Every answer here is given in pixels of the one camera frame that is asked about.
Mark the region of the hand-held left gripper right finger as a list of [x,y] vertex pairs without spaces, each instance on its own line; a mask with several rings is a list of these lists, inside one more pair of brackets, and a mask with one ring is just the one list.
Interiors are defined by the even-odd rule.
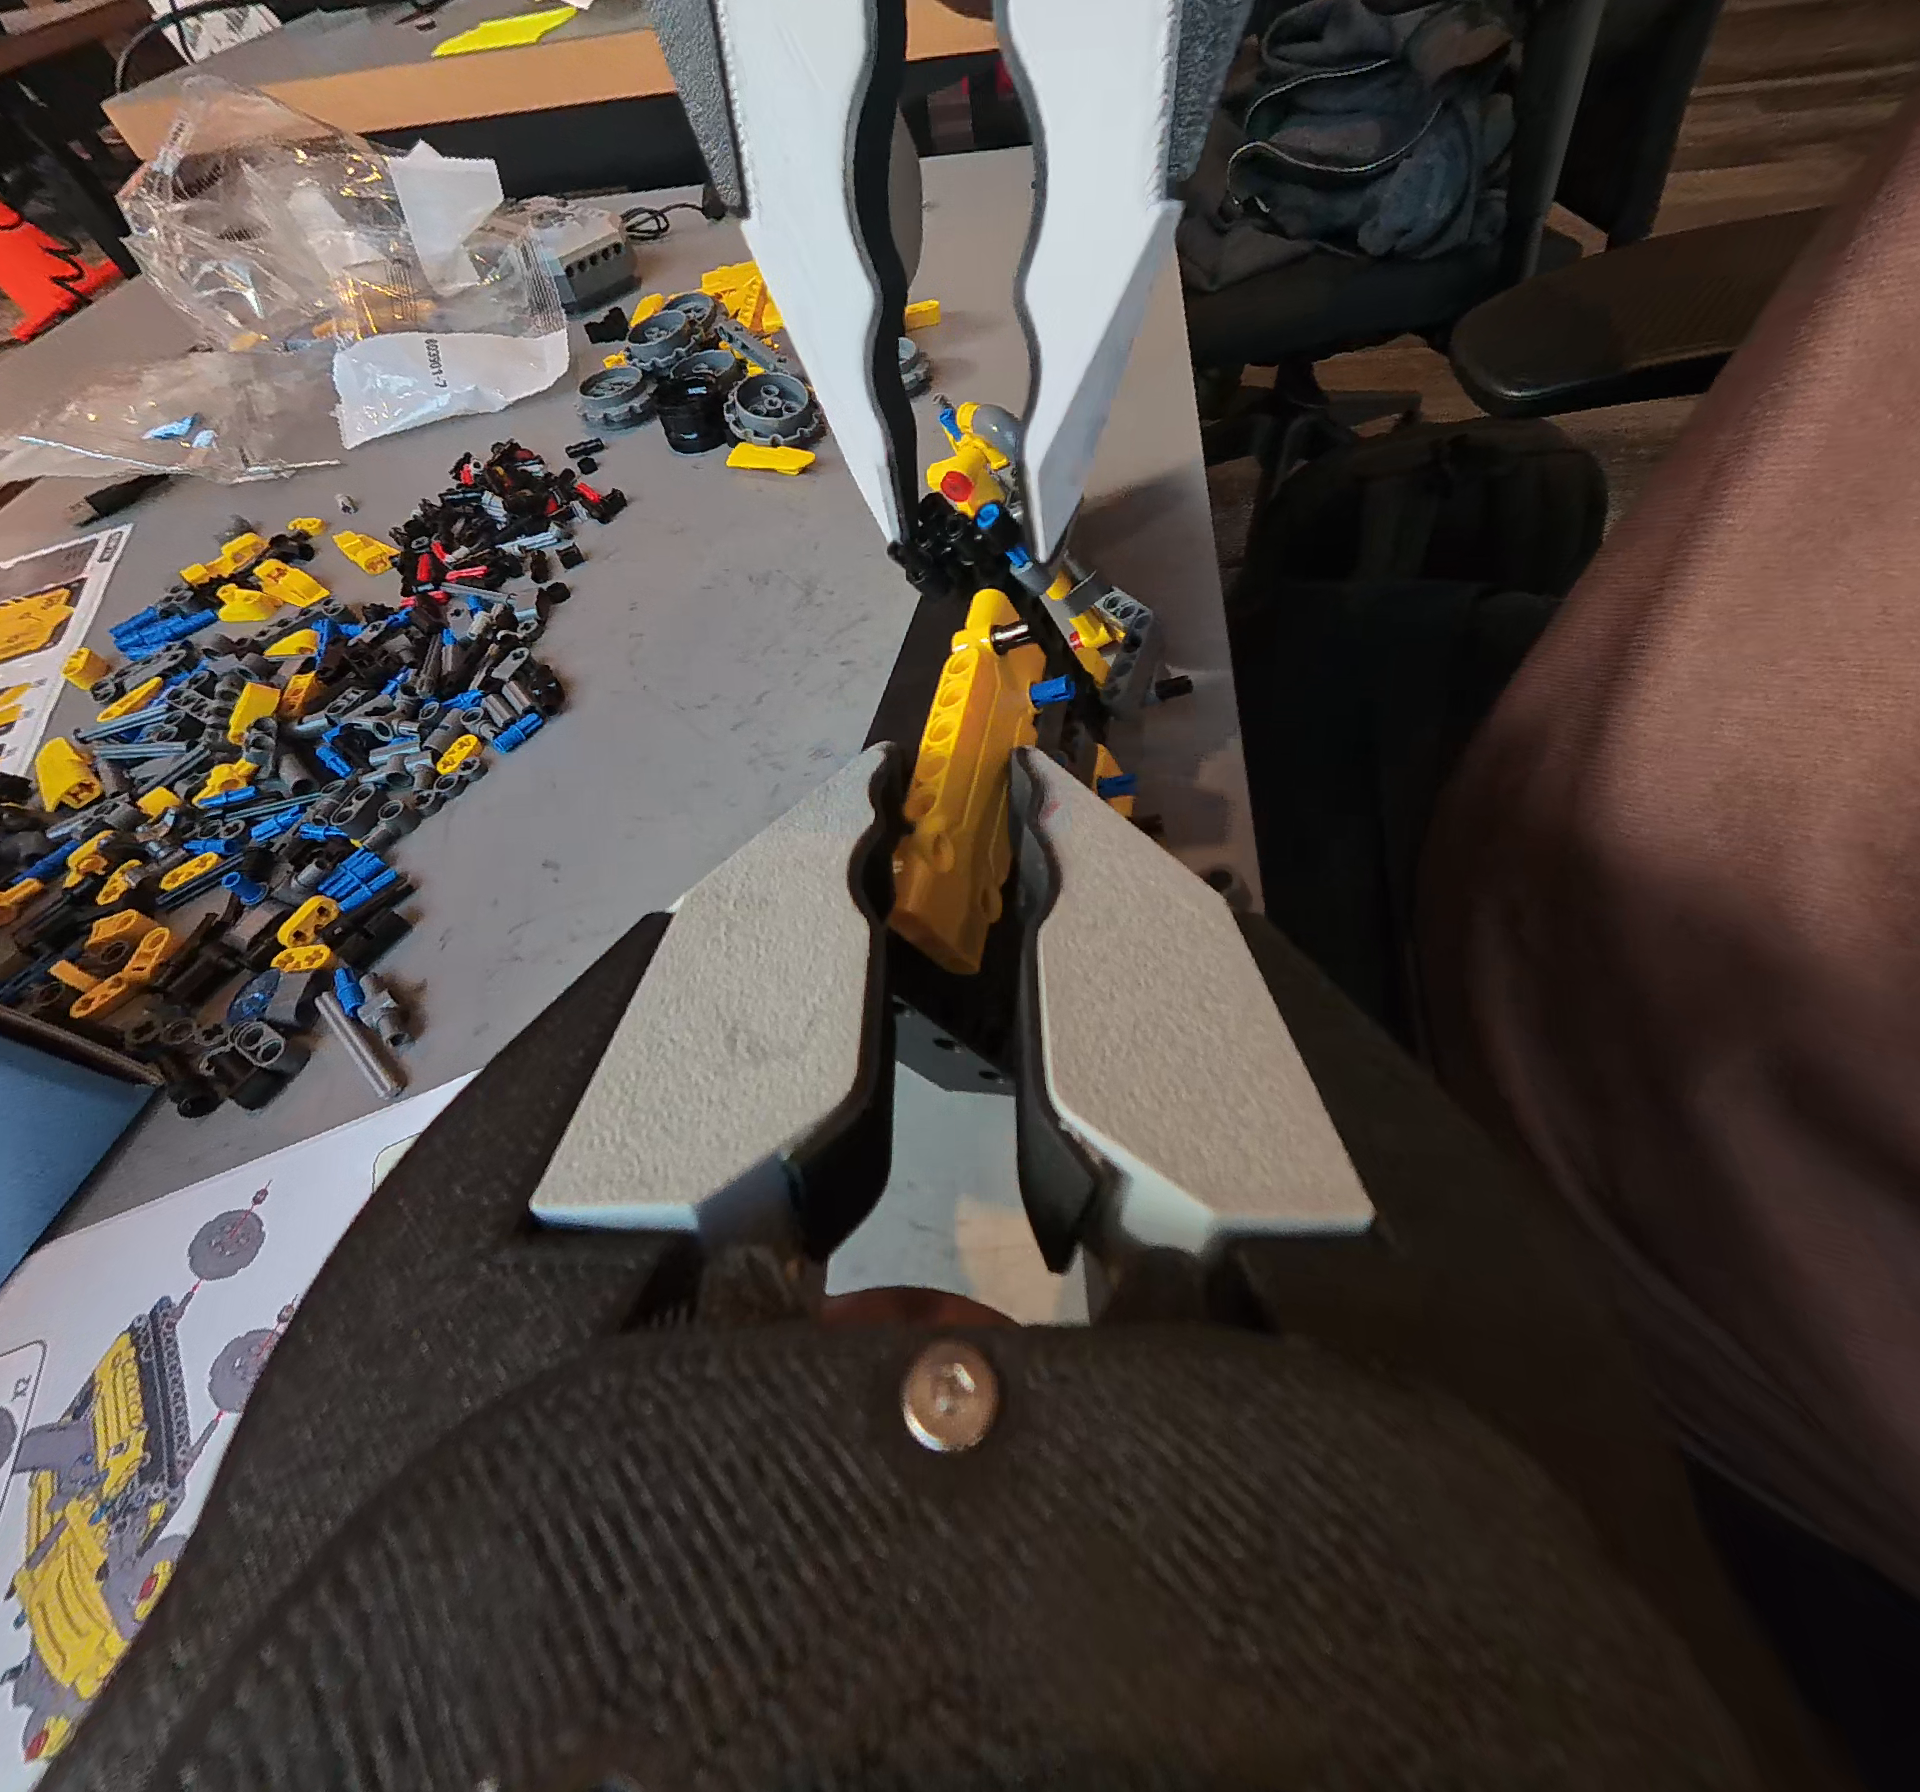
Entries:
[[1014,753],[1021,1203],[1052,1271],[1353,1238],[1376,1203],[1231,905]]

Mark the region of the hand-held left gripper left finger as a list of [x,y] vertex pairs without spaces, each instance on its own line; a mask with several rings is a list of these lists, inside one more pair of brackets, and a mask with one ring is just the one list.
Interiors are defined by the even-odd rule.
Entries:
[[550,1228],[827,1260],[891,1174],[884,919],[900,750],[872,748],[672,907],[532,1195]]

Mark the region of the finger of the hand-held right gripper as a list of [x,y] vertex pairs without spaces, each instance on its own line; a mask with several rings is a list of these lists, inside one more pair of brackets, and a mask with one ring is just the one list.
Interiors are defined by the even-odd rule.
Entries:
[[911,272],[893,222],[907,0],[710,0],[743,234],[841,458],[891,552],[911,542],[917,430],[900,378]]
[[1052,563],[1091,474],[1174,226],[1181,0],[998,0],[1038,180],[1016,310],[1028,350],[1021,496]]

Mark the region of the yellow black brick vehicle model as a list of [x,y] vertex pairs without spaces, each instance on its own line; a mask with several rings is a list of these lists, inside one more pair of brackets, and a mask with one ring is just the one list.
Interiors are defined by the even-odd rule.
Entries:
[[924,470],[1004,561],[1007,588],[924,600],[874,723],[907,760],[893,856],[886,984],[900,1058],[963,1097],[1012,1089],[1021,941],[1012,757],[1036,750],[1124,820],[1138,777],[1114,728],[1191,691],[1164,660],[1160,617],[1062,550],[1027,546],[1021,419],[936,399],[943,448]]

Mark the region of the black connector with blue pin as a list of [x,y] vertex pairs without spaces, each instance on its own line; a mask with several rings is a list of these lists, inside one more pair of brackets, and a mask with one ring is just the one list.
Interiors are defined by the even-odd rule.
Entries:
[[924,600],[970,600],[984,588],[1004,589],[1010,583],[998,550],[936,489],[924,491],[886,556]]

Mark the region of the grey desk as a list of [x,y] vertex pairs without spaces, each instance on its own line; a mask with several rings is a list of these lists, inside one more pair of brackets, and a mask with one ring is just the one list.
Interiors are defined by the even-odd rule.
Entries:
[[[1032,153],[995,150],[924,162],[924,249],[915,299],[937,299],[924,344],[934,389],[954,402],[1021,407],[1027,358],[1012,278],[1028,218]],[[186,344],[180,317],[144,283],[123,285],[44,341],[4,353],[4,404],[152,364]],[[130,538],[88,627],[152,606],[180,564],[210,558],[233,518],[281,527],[331,518],[341,494],[373,532],[447,482],[464,449],[516,437],[555,458],[585,428],[578,378],[505,419],[457,419],[391,437],[337,467],[253,487],[180,481],[131,511]],[[838,771],[866,741],[917,609],[884,556],[838,448],[794,481],[680,458],[647,428],[608,437],[596,484],[628,494],[590,524],[590,563],[544,643],[566,686],[560,720],[516,750],[450,815],[402,846],[414,935],[395,979],[417,1000],[421,1038],[400,1056],[415,1087],[494,1058],[638,917],[665,910],[763,825]],[[1228,872],[1257,899],[1257,861],[1228,671],[1212,498],[1198,433],[1181,273],[1157,273],[1140,339],[1091,467],[1076,556],[1142,597],[1164,624],[1190,698],[1148,708],[1140,815],[1201,873]],[[55,1223],[57,1235],[210,1181],[260,1154],[358,1119],[370,1084],[325,1042],[258,1119],[233,1108],[183,1122],[171,1108],[131,1128]],[[900,1087],[897,1189],[833,1260],[838,1295],[870,1285],[957,1293],[1024,1326],[1085,1326],[1076,1265],[1052,1277],[1018,1219],[1012,1105],[924,1081]]]

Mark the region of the yellow paper sheet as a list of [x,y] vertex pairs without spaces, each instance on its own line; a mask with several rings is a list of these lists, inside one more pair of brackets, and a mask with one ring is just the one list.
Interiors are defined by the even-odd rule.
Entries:
[[553,5],[528,11],[503,13],[486,19],[470,30],[460,30],[432,48],[432,58],[472,56],[486,52],[523,52],[528,50],[581,16],[573,5]]

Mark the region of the background wooden table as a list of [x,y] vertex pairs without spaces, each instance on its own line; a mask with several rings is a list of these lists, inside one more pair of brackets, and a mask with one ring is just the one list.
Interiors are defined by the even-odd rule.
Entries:
[[123,92],[106,100],[104,114],[127,146],[152,161],[185,84],[203,75],[364,136],[673,93],[670,60],[638,0],[596,0],[528,48],[436,53],[457,31],[517,9],[521,0],[454,0],[436,30],[400,9],[322,9],[201,68]]

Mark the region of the grey motor block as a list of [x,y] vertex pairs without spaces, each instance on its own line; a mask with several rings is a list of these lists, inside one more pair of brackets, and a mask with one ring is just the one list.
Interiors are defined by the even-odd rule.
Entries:
[[537,199],[523,209],[528,242],[555,283],[566,317],[605,311],[635,285],[628,230],[608,211],[576,201]]

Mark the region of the black backpack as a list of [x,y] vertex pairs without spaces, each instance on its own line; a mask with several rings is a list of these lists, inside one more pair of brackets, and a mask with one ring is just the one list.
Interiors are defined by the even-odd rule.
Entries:
[[1376,262],[1497,244],[1518,62],[1514,11],[1486,0],[1287,9],[1225,102],[1215,216]]

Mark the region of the crumpled clear plastic bag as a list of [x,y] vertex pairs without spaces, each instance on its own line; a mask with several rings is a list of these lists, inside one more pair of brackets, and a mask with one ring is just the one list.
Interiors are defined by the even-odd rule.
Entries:
[[2,481],[293,479],[347,460],[333,412],[325,353],[194,350],[7,410]]
[[118,205],[136,264],[225,350],[564,324],[488,158],[384,150],[228,81],[183,89]]

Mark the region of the small white label bag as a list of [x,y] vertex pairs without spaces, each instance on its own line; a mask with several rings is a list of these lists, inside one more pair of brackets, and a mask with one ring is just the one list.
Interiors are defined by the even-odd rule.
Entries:
[[544,393],[572,371],[566,330],[541,337],[384,333],[331,355],[336,420],[345,449],[437,424],[498,413]]

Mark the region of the pile of black red pins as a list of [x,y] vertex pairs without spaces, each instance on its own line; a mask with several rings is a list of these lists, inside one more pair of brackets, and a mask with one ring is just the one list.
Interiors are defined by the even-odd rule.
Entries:
[[444,489],[423,496],[390,532],[402,602],[450,606],[581,572],[590,563],[582,529],[597,532],[628,506],[600,481],[607,454],[605,437],[564,445],[560,463],[516,439],[463,454]]

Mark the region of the pile of blue grey brick parts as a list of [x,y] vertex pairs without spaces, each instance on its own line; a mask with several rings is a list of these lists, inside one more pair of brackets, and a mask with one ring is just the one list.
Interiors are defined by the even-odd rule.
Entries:
[[331,598],[226,624],[171,588],[112,629],[92,723],[4,809],[4,1012],[148,1066],[185,1119],[260,1109],[406,932],[394,850],[564,701],[568,598]]

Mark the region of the black office chair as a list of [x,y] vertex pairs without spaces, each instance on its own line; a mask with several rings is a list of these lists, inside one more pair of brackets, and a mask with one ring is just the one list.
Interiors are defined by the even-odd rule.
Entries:
[[[1401,13],[1453,0],[1362,2]],[[1554,206],[1600,230],[1608,244],[1650,234],[1725,0],[1486,2],[1511,9],[1521,39],[1505,230],[1493,247],[1421,262],[1290,247],[1215,216],[1222,106],[1247,84],[1261,39],[1242,45],[1178,234],[1195,399],[1210,437],[1225,439],[1261,417],[1327,417],[1314,370],[1332,355],[1397,339],[1447,350],[1470,311],[1572,260],[1572,240],[1548,230]]]

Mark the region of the open instruction booklet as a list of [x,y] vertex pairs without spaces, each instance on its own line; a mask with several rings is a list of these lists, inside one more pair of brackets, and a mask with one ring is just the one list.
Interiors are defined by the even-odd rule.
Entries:
[[55,1238],[4,1285],[4,1787],[103,1697],[301,1298],[470,1081]]

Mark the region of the person's brown sweater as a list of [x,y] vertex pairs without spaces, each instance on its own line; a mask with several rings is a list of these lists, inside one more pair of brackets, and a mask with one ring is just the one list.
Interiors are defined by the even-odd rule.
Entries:
[[1917,136],[1842,196],[1476,730],[1432,1054],[1682,1445],[1916,1593]]

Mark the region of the cluster of yellow curved panels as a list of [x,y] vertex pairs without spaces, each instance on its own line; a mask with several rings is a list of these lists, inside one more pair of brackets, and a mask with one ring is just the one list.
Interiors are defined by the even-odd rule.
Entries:
[[178,569],[180,598],[226,624],[258,624],[287,611],[315,609],[331,598],[328,584],[310,569],[325,538],[343,540],[350,561],[373,574],[395,558],[391,547],[322,518],[293,518],[278,532],[233,523],[212,558]]

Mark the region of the blue cardboard kit box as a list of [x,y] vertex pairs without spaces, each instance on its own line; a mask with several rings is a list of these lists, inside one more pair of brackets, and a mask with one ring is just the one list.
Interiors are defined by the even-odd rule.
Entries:
[[161,1087],[155,1070],[123,1051],[2,1012],[2,1278]]

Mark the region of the yellow printed leaflet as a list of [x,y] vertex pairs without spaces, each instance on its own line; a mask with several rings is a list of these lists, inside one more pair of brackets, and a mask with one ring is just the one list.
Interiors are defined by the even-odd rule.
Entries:
[[2,771],[25,779],[70,689],[131,524],[85,532],[2,563]]

